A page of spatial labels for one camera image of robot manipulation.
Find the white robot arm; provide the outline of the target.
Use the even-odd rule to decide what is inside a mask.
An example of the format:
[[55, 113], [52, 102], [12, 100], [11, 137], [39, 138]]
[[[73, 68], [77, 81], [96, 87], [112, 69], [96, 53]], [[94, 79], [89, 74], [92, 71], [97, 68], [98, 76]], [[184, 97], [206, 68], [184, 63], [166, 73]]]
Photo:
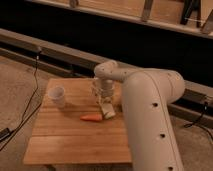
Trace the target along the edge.
[[133, 170], [184, 171], [167, 108], [183, 95], [183, 77], [173, 70], [121, 68], [113, 60], [97, 65], [94, 73], [121, 84]]

